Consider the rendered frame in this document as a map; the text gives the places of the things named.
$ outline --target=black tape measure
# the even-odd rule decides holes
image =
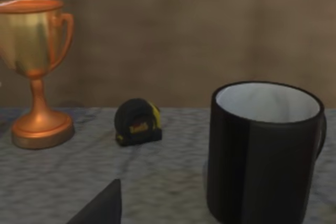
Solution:
[[[115,139],[120,146],[143,144],[162,139],[160,110],[140,98],[123,103],[114,116]]]

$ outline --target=mug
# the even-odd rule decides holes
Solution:
[[[212,96],[207,205],[225,224],[302,224],[326,137],[322,102],[287,84],[247,81]]]

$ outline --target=table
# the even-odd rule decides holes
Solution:
[[[10,124],[24,110],[0,109],[0,223],[63,224],[115,178],[122,180],[123,224],[208,224],[203,187],[209,109],[163,108],[163,141],[120,148],[114,108],[59,109],[76,135],[48,150],[10,142]],[[336,222],[336,110],[317,161],[304,224]]]

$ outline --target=brown wall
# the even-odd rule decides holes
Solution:
[[[76,33],[45,78],[50,105],[208,106],[238,80],[306,88],[336,106],[336,0],[63,0]],[[28,81],[0,62],[1,106],[29,105]]]

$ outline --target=trophy cup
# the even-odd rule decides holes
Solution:
[[[48,107],[42,80],[62,62],[72,41],[73,17],[62,13],[62,7],[59,0],[0,2],[0,56],[30,80],[33,95],[31,111],[12,126],[12,141],[21,148],[54,147],[75,133],[70,116]]]

